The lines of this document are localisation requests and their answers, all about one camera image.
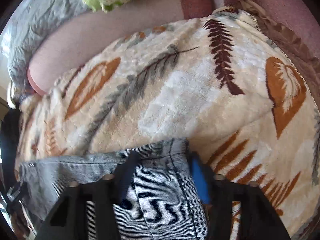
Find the grey-blue denim pants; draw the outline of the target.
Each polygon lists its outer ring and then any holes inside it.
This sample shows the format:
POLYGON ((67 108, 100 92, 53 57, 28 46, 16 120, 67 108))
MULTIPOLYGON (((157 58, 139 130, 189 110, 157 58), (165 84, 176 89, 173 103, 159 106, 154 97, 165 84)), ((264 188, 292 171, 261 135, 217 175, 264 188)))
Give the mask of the grey-blue denim pants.
MULTIPOLYGON (((135 148, 140 161, 128 193, 114 208, 122 239, 205 239, 207 220, 190 174, 187 139, 135 148)), ((125 162, 129 149, 21 163, 26 208, 44 220, 72 181, 92 183, 125 162)))

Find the black jacket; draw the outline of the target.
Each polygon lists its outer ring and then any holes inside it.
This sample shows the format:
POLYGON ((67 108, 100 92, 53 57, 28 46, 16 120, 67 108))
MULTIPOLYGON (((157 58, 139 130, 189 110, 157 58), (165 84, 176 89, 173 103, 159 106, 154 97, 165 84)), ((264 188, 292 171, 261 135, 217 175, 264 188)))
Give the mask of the black jacket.
POLYGON ((10 109, 1 123, 1 159, 6 190, 16 183, 15 159, 20 138, 20 115, 18 109, 10 109))

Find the cream leaf-pattern fleece blanket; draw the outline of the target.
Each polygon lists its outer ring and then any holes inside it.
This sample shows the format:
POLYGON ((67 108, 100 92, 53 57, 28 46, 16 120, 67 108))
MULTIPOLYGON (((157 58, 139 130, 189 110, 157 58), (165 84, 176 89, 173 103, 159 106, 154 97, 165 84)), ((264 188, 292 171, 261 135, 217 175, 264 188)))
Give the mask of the cream leaf-pattern fleece blanket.
POLYGON ((255 182, 290 239, 319 239, 319 109, 298 64, 246 11, 116 40, 21 112, 18 169, 187 139, 215 173, 255 182))

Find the grey quilted cover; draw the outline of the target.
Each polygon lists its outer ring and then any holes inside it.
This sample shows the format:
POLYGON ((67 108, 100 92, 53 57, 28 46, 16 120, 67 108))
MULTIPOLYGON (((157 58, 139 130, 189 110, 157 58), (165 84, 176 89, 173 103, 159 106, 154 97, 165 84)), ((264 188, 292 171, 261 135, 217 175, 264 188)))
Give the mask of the grey quilted cover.
POLYGON ((62 24, 89 10, 83 0, 22 0, 1 33, 1 58, 7 61, 7 95, 11 99, 32 93, 28 64, 43 41, 62 24))

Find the pink sofa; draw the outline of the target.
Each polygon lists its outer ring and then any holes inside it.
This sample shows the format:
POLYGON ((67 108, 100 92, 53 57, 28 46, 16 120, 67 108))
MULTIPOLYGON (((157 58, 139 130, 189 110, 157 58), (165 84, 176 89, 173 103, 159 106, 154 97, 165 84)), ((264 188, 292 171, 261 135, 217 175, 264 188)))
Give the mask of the pink sofa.
MULTIPOLYGON (((291 28, 319 56, 319 0, 253 0, 291 28)), ((86 12, 51 31, 31 57, 27 78, 43 95, 64 72, 83 66, 114 40, 170 22, 203 17, 237 0, 133 0, 105 13, 86 12)))

